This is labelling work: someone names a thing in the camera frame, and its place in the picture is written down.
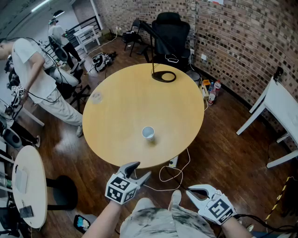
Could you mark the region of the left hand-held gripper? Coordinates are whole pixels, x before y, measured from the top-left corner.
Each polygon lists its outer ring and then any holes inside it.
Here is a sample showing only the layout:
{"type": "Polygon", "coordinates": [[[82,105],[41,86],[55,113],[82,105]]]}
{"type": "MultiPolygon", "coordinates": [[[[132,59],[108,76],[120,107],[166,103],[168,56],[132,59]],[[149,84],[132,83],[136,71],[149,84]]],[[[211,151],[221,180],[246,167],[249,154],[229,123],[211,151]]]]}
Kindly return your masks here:
{"type": "Polygon", "coordinates": [[[151,171],[141,178],[130,178],[134,170],[140,165],[139,161],[127,163],[119,168],[107,182],[105,197],[120,205],[130,201],[136,194],[140,186],[143,186],[151,176],[151,171]]]}

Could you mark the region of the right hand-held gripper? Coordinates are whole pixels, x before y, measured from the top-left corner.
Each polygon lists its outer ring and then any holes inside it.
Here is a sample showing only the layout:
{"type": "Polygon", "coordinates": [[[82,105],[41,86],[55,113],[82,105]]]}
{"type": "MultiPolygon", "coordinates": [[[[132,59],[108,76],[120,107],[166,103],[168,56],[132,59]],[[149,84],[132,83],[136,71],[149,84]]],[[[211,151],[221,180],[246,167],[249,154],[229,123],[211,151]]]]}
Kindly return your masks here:
{"type": "Polygon", "coordinates": [[[226,195],[211,185],[189,186],[186,194],[199,210],[198,214],[213,223],[222,225],[235,215],[235,209],[226,195]]]}

